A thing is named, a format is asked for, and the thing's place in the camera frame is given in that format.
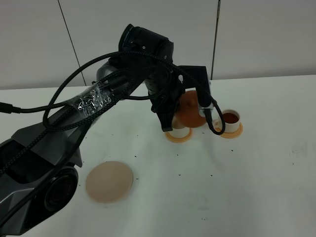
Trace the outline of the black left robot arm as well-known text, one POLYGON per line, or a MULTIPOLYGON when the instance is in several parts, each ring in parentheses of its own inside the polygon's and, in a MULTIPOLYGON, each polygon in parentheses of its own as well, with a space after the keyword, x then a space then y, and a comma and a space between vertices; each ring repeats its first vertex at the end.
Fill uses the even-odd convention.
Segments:
POLYGON ((0 146, 0 234, 19 236, 46 220, 73 197, 82 166, 79 146, 99 117, 118 101, 133 100, 142 83, 147 100, 164 132, 183 93, 173 65, 174 44, 167 37, 128 25, 118 51, 88 62, 106 63, 96 81, 67 101, 55 99, 44 107, 40 123, 16 131, 0 146))

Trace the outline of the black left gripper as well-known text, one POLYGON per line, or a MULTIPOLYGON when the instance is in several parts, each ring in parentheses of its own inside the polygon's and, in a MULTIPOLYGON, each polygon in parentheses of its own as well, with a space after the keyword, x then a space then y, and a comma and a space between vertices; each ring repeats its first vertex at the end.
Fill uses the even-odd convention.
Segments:
POLYGON ((179 73, 174 68, 147 68, 145 86, 146 100, 150 100, 153 113, 157 114, 163 132, 172 131, 172 121, 178 101, 184 93, 179 73))

